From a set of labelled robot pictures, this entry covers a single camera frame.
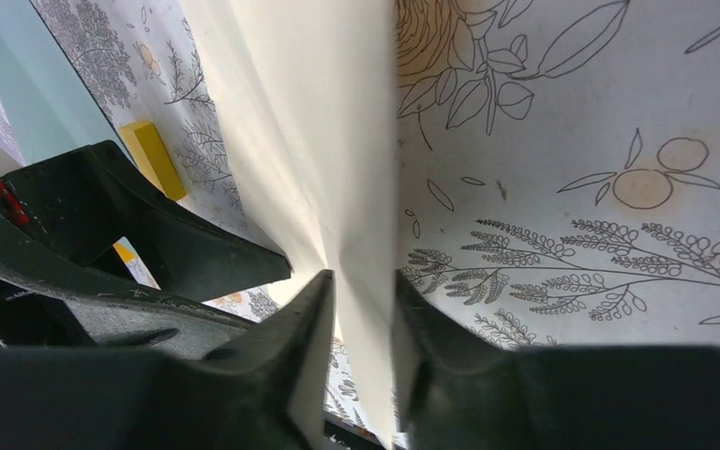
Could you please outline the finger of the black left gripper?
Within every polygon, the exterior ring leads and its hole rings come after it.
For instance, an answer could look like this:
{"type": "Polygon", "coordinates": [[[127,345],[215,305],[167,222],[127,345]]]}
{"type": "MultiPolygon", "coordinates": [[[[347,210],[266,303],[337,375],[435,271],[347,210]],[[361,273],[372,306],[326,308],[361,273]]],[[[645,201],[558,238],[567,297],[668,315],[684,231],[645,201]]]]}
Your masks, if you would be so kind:
{"type": "Polygon", "coordinates": [[[18,228],[66,260],[90,266],[126,238],[161,290],[191,300],[291,275],[284,256],[167,198],[112,141],[9,172],[0,186],[18,228]]]}
{"type": "Polygon", "coordinates": [[[252,322],[69,262],[0,213],[0,346],[123,347],[186,359],[246,333],[252,322]]]}

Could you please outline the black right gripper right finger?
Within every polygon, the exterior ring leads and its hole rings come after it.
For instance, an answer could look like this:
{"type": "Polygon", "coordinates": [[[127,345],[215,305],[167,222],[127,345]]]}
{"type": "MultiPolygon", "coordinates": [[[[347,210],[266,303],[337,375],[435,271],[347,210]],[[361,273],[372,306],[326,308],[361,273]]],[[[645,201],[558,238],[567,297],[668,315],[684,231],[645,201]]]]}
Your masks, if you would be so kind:
{"type": "Polygon", "coordinates": [[[402,274],[391,343],[413,449],[720,449],[720,348],[503,350],[402,274]]]}

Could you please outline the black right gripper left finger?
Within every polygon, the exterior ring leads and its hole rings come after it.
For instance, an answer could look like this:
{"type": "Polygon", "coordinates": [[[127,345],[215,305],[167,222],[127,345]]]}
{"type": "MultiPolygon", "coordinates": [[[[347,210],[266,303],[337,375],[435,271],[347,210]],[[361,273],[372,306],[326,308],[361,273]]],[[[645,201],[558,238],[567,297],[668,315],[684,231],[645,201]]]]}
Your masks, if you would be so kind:
{"type": "Polygon", "coordinates": [[[323,270],[201,360],[0,350],[0,449],[320,449],[334,308],[323,270]]]}

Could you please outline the tan lined letter paper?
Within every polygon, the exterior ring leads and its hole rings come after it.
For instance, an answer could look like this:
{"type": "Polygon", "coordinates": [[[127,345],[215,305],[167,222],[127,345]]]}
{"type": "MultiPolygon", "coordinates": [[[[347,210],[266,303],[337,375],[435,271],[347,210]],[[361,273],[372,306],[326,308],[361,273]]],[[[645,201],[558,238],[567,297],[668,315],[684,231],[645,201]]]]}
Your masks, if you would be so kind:
{"type": "Polygon", "coordinates": [[[370,429],[396,432],[390,325],[398,182],[389,1],[185,1],[248,226],[288,258],[290,300],[336,283],[340,340],[370,429]]]}

